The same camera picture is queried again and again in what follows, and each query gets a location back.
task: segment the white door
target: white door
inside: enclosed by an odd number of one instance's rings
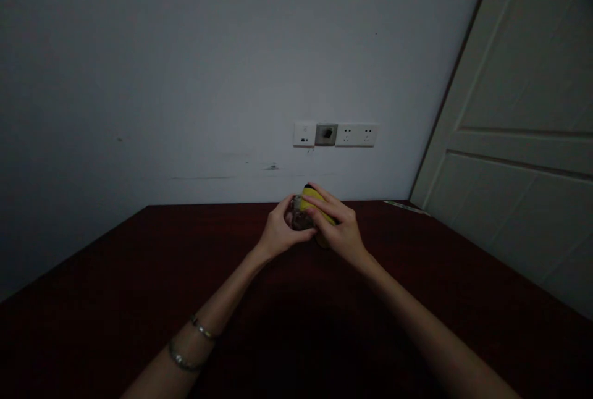
[[[593,318],[593,0],[482,0],[411,200]]]

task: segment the hand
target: hand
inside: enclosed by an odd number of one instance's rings
[[[317,233],[315,229],[295,231],[286,224],[284,214],[293,197],[294,195],[289,195],[283,199],[267,216],[266,227],[254,249],[254,251],[263,254],[265,258],[272,259],[288,250],[292,245],[312,239],[313,235]]]
[[[323,201],[306,195],[303,195],[303,198],[327,215],[337,219],[340,224],[333,226],[315,208],[307,208],[307,214],[313,218],[317,228],[323,233],[332,249],[344,260],[360,269],[361,265],[369,257],[369,253],[363,245],[363,239],[360,237],[358,224],[356,223],[356,212],[344,205],[323,187],[311,182],[309,184],[326,200]]]

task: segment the wall plate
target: wall plate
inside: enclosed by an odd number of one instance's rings
[[[336,147],[373,147],[379,133],[377,123],[340,123]]]
[[[315,146],[315,128],[317,125],[309,121],[296,121],[292,144],[297,147]]]
[[[336,147],[352,147],[354,144],[354,137],[356,135],[356,124],[340,123],[338,124],[338,132],[335,136]]]
[[[337,130],[337,124],[318,123],[317,130],[315,131],[315,145],[333,146],[335,144]]]

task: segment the wooden tabletop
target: wooden tabletop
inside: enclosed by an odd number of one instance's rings
[[[521,395],[593,397],[592,322],[431,217],[347,204],[376,259]],[[2,396],[120,395],[257,242],[273,206],[149,206],[3,302]],[[309,242],[258,275],[192,394],[312,391],[442,396],[360,276]]]

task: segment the wrist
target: wrist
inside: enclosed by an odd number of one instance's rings
[[[272,253],[269,248],[262,243],[258,243],[255,247],[247,254],[245,260],[249,265],[253,266],[256,270],[260,270],[270,260],[272,260]]]
[[[364,249],[358,254],[354,267],[365,277],[370,277],[378,264],[370,252]]]

